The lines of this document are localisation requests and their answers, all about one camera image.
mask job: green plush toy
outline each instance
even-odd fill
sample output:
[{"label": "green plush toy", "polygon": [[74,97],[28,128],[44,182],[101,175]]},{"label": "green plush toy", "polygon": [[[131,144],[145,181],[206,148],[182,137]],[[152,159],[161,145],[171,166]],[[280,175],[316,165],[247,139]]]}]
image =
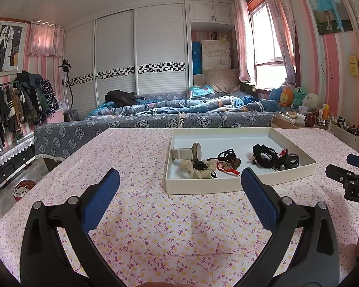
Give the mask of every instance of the green plush toy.
[{"label": "green plush toy", "polygon": [[302,105],[302,100],[308,95],[308,92],[303,87],[297,87],[294,89],[294,100],[291,107],[298,109]]}]

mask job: blue plush toy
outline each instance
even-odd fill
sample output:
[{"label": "blue plush toy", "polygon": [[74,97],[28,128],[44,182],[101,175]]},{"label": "blue plush toy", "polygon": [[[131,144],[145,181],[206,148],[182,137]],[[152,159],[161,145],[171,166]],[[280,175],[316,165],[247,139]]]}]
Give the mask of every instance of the blue plush toy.
[{"label": "blue plush toy", "polygon": [[302,105],[303,98],[305,98],[309,93],[303,87],[297,87],[294,89],[294,100],[292,101],[291,107],[298,109]]},{"label": "blue plush toy", "polygon": [[283,87],[273,88],[270,92],[269,99],[276,100],[277,102],[280,101],[280,94],[283,91]]}]

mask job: sliding wardrobe door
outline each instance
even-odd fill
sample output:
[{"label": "sliding wardrobe door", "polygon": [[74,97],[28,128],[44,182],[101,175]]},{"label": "sliding wardrobe door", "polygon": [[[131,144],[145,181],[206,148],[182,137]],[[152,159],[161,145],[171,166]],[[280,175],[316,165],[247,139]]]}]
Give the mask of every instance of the sliding wardrobe door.
[{"label": "sliding wardrobe door", "polygon": [[95,48],[98,102],[115,89],[135,92],[134,10],[98,19]]},{"label": "sliding wardrobe door", "polygon": [[[72,84],[73,109],[84,119],[96,109],[93,82],[93,21],[65,32],[64,59],[68,60],[69,78]],[[68,99],[71,104],[69,88]]]},{"label": "sliding wardrobe door", "polygon": [[137,9],[140,94],[186,90],[184,4]]}]

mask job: potted plant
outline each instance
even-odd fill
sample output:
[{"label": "potted plant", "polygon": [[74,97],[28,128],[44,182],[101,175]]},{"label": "potted plant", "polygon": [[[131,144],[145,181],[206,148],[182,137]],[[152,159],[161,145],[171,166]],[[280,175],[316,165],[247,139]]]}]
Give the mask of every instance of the potted plant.
[{"label": "potted plant", "polygon": [[14,139],[16,140],[16,142],[20,142],[23,138],[24,138],[24,134],[22,132],[22,130],[13,133]]}]

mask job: bottle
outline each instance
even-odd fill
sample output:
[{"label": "bottle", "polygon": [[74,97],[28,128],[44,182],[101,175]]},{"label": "bottle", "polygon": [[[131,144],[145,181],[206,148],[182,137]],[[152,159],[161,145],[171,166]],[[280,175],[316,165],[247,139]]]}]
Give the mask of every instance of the bottle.
[{"label": "bottle", "polygon": [[328,120],[328,104],[323,105],[322,119],[323,120]]}]

